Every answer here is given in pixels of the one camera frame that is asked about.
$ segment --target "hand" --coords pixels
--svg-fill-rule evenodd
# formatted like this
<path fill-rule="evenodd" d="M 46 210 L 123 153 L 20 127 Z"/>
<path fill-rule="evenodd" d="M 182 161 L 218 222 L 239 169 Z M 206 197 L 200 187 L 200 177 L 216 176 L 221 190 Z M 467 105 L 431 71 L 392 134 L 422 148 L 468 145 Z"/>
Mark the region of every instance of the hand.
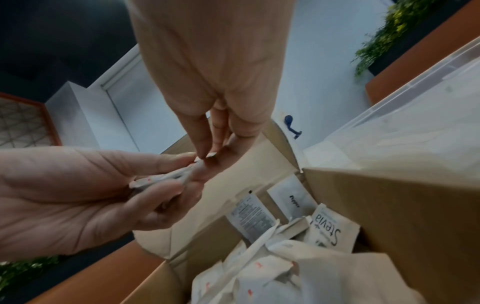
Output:
<path fill-rule="evenodd" d="M 130 0 L 143 61 L 206 181 L 252 146 L 275 106 L 294 0 Z M 212 130 L 206 112 L 210 111 Z"/>
<path fill-rule="evenodd" d="M 128 184 L 194 159 L 63 147 L 0 152 L 0 261 L 73 254 L 131 230 L 171 227 L 199 201 L 203 184 L 164 181 L 130 199 Z"/>

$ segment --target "green plant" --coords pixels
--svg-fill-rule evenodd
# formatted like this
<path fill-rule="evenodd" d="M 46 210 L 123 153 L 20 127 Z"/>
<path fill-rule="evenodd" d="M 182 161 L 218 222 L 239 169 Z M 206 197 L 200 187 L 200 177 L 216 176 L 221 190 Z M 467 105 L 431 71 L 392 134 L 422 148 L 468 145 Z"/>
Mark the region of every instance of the green plant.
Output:
<path fill-rule="evenodd" d="M 0 295 L 25 285 L 59 262 L 58 256 L 20 262 L 0 262 Z"/>
<path fill-rule="evenodd" d="M 385 25 L 368 42 L 362 43 L 353 60 L 360 60 L 355 75 L 360 76 L 378 57 L 385 54 L 397 41 L 425 20 L 445 0 L 399 0 L 388 8 Z"/>

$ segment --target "cardboard box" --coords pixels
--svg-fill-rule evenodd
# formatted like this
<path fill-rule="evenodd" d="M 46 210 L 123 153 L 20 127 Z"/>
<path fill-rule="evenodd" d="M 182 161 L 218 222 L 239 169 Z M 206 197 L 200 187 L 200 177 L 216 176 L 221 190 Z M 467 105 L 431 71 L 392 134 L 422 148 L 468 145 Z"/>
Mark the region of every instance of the cardboard box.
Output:
<path fill-rule="evenodd" d="M 224 259 L 242 236 L 224 214 L 252 190 L 286 223 L 267 189 L 295 172 L 318 203 L 360 224 L 373 251 L 387 253 L 429 303 L 478 299 L 480 187 L 382 171 L 311 168 L 285 126 L 272 122 L 231 169 L 207 183 L 202 200 L 168 230 L 135 232 L 147 250 L 169 259 L 123 303 L 184 304 L 193 278 Z M 185 139 L 176 151 L 183 152 Z"/>

